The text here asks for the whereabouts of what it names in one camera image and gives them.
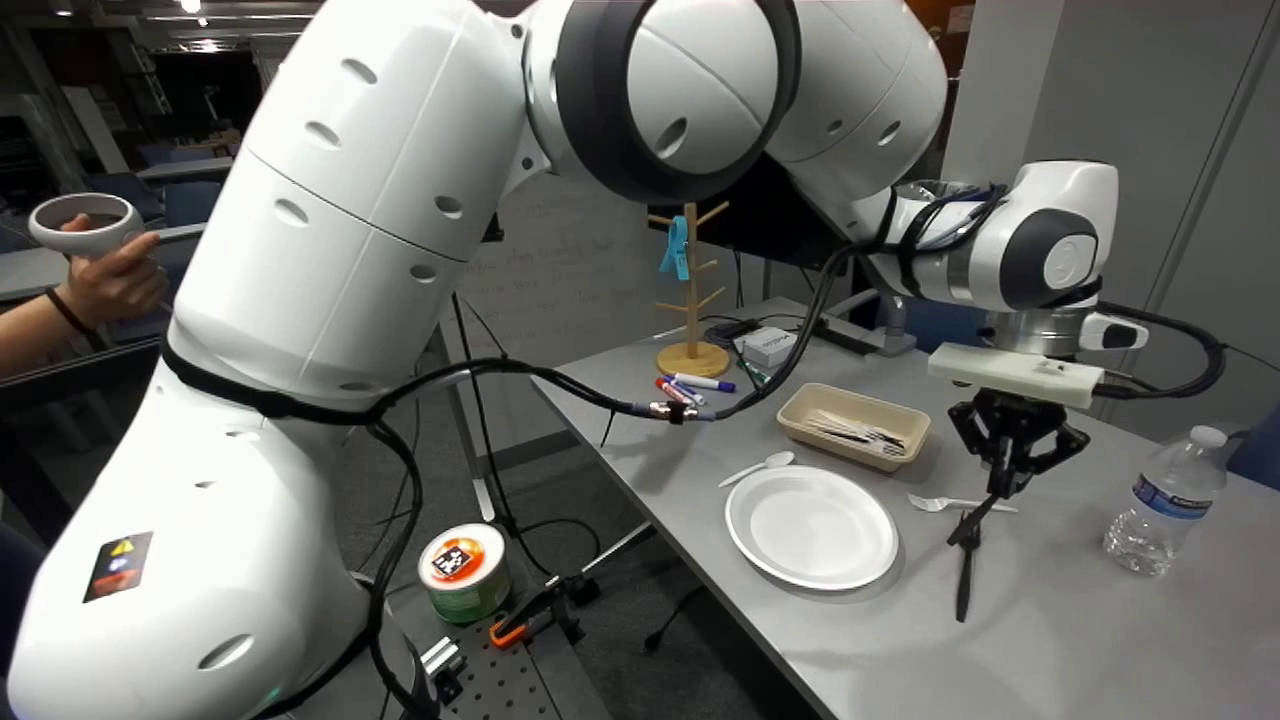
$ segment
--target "ceiling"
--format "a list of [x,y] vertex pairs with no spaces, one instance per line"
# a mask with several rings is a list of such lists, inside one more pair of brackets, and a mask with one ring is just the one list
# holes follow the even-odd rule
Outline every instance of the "ceiling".
[[0,0],[0,18],[55,18],[72,8],[88,18],[145,20],[149,32],[169,41],[292,41],[324,0],[199,0],[184,13],[178,0]]

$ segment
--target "plastic water bottle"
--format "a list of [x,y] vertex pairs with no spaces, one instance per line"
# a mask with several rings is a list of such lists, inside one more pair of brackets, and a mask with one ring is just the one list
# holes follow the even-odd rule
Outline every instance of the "plastic water bottle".
[[1131,503],[1109,528],[1109,556],[1138,575],[1165,575],[1223,493],[1228,474],[1218,451],[1228,445],[1221,429],[1195,426],[1184,442],[1148,457],[1131,486]]

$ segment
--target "takeout container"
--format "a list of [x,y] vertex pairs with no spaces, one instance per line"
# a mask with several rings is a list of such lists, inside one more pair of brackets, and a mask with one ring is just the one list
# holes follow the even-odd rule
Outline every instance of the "takeout container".
[[[875,401],[875,398],[860,398],[847,388],[803,385],[775,414],[775,426],[785,426],[785,434],[797,445],[867,465],[875,474],[901,474],[901,469],[916,465],[916,457],[925,451],[931,418],[904,410],[904,403]],[[831,435],[831,434],[860,434],[860,429],[875,429],[875,434],[897,435],[904,445],[904,451],[887,451],[884,445],[856,445],[856,442]]]

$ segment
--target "white paper plate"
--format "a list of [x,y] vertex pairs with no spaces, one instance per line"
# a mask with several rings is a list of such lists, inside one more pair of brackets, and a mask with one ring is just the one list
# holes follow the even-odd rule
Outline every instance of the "white paper plate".
[[733,543],[770,575],[847,592],[879,581],[897,560],[884,503],[856,480],[826,469],[764,469],[724,500]]

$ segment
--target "plastic utensil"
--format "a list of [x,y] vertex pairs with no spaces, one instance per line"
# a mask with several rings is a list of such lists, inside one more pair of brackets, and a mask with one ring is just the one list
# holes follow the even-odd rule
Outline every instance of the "plastic utensil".
[[909,493],[909,500],[919,507],[919,511],[947,511],[947,507],[976,507],[986,500],[970,500],[970,497],[916,497]]
[[797,451],[773,451],[773,457],[764,457],[759,465],[748,465],[748,469],[724,475],[719,489],[733,489],[733,486],[741,486],[741,480],[748,480],[748,475],[757,475],[757,474],[764,474],[764,469],[785,469],[785,465],[792,465],[792,460],[797,460]]

